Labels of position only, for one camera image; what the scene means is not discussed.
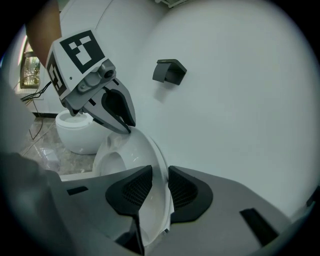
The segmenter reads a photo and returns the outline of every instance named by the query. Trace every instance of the white bowl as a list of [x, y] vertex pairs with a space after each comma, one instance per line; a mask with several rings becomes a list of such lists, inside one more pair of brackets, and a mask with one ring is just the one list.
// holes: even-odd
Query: white bowl
[[56, 116], [55, 125], [63, 145], [80, 155], [96, 154], [103, 138], [112, 132], [94, 122], [88, 113], [71, 116], [69, 110]]
[[96, 154], [94, 176], [114, 174], [140, 166], [152, 166], [152, 188], [139, 211], [141, 237], [144, 246], [169, 229], [173, 212], [168, 188], [168, 167], [156, 144], [140, 130], [131, 134], [112, 132], [106, 136]]

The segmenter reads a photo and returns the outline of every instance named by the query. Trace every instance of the black wall mount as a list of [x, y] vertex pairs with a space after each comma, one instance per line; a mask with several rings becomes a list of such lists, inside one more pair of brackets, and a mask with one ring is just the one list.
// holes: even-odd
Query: black wall mount
[[153, 72], [152, 79], [163, 83], [180, 85], [187, 69], [177, 59], [159, 59]]

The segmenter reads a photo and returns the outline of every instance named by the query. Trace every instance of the curved white surface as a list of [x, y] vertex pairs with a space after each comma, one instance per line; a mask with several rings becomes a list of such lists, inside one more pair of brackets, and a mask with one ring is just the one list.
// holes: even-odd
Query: curved white surface
[[155, 143], [140, 130], [130, 127], [131, 134], [115, 132], [106, 136], [94, 159], [95, 177], [118, 173], [140, 166], [152, 166], [152, 188], [139, 211], [144, 246], [169, 229], [169, 213], [173, 212], [168, 188], [168, 169]]
[[111, 130], [93, 122], [89, 114], [71, 116], [69, 110], [59, 113], [55, 124], [63, 145], [80, 155], [96, 154], [103, 138], [111, 133]]
[[[152, 80], [159, 59], [185, 66], [179, 86]], [[169, 166], [240, 182], [293, 220], [319, 182], [317, 68], [270, 3], [199, 0], [161, 20], [126, 87]]]

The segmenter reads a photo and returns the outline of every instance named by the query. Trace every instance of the person's arm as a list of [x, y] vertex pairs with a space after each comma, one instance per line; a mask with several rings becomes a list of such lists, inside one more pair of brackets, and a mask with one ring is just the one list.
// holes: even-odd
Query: person's arm
[[57, 0], [50, 0], [26, 25], [29, 44], [43, 66], [53, 41], [61, 35], [60, 13]]

